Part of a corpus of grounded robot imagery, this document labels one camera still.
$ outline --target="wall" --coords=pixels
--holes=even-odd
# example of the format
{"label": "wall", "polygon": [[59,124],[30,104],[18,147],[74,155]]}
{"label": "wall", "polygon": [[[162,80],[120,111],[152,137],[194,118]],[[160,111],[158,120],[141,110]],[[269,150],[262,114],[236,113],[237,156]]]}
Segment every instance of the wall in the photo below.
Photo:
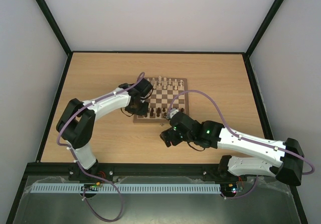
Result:
{"label": "wall", "polygon": [[274,0],[46,0],[72,50],[246,51]]}
{"label": "wall", "polygon": [[35,161],[66,55],[35,0],[0,0],[0,223]]}
{"label": "wall", "polygon": [[274,137],[299,140],[315,164],[298,188],[309,223],[321,210],[320,24],[320,0],[285,0],[251,57]]}

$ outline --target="gray floor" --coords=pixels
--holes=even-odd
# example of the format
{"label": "gray floor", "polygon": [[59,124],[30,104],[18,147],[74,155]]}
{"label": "gray floor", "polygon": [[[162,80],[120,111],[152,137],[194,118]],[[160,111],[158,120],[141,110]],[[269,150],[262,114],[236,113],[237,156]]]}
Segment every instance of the gray floor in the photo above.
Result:
{"label": "gray floor", "polygon": [[[275,189],[273,185],[269,188],[259,185],[248,197],[238,200],[210,194],[125,194],[125,211],[116,223],[300,223],[292,197]],[[90,203],[105,218],[115,218],[119,212],[116,194],[96,195]],[[90,212],[78,194],[26,192],[15,223],[103,222]]]}

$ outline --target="wooden chessboard frame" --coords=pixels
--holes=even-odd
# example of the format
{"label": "wooden chessboard frame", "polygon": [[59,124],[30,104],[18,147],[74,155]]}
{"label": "wooden chessboard frame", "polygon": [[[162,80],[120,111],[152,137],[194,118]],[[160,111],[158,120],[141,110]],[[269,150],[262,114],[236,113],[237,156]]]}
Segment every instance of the wooden chessboard frame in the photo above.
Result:
{"label": "wooden chessboard frame", "polygon": [[[179,89],[179,84],[178,84],[178,89],[177,90],[173,90],[173,91],[178,91],[178,94],[188,90],[188,85],[187,85],[187,79],[186,78],[180,78],[180,77],[166,77],[167,79],[172,79],[172,82],[174,82],[174,79],[177,79],[177,83],[179,83],[181,80],[183,81],[183,90],[180,90]],[[148,105],[148,113],[150,112],[150,105],[153,104],[153,103],[150,103],[150,100],[151,99],[163,99],[163,98],[157,98],[157,94],[156,94],[156,91],[157,90],[165,90],[165,91],[168,91],[168,89],[163,89],[163,85],[161,85],[162,89],[157,89],[158,87],[158,77],[154,77],[155,81],[156,81],[156,89],[153,89],[153,93],[152,95],[150,96],[150,98],[148,98],[146,101],[149,102],[149,105]],[[166,103],[167,107],[166,107],[166,111],[163,112],[163,108],[161,107],[161,115],[162,115],[162,118],[160,119],[151,119],[151,118],[145,118],[145,117],[140,117],[140,116],[137,116],[137,115],[134,115],[134,118],[133,118],[133,122],[135,124],[168,124],[169,121],[167,119],[164,118],[164,113],[167,113],[168,112],[168,107],[172,101],[172,99],[168,99],[166,98],[168,101]],[[176,99],[175,103],[173,103],[173,106],[172,108],[179,108],[181,109],[182,107],[184,108],[184,113],[186,113],[187,115],[189,115],[190,113],[190,109],[189,109],[189,97],[188,97],[188,93],[185,93],[184,94],[184,103],[179,103],[179,100],[181,99]]]}

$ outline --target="white wall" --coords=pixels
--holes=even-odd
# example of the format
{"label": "white wall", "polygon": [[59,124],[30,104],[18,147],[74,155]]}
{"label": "white wall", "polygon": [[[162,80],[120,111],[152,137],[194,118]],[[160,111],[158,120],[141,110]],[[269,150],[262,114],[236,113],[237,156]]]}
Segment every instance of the white wall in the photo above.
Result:
{"label": "white wall", "polygon": [[246,51],[274,0],[46,0],[72,50]]}
{"label": "white wall", "polygon": [[0,0],[0,223],[35,161],[65,61],[35,0]]}
{"label": "white wall", "polygon": [[275,138],[297,139],[315,164],[298,188],[309,223],[321,210],[320,51],[321,0],[285,0],[251,57]]}

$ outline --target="chess piece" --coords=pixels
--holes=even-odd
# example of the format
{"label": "chess piece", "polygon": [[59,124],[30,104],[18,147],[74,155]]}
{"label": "chess piece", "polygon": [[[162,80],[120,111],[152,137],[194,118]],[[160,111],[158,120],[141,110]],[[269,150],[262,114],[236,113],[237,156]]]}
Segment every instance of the chess piece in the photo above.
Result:
{"label": "chess piece", "polygon": [[159,108],[156,110],[156,116],[159,117],[160,114],[161,114],[161,108],[159,107]]}

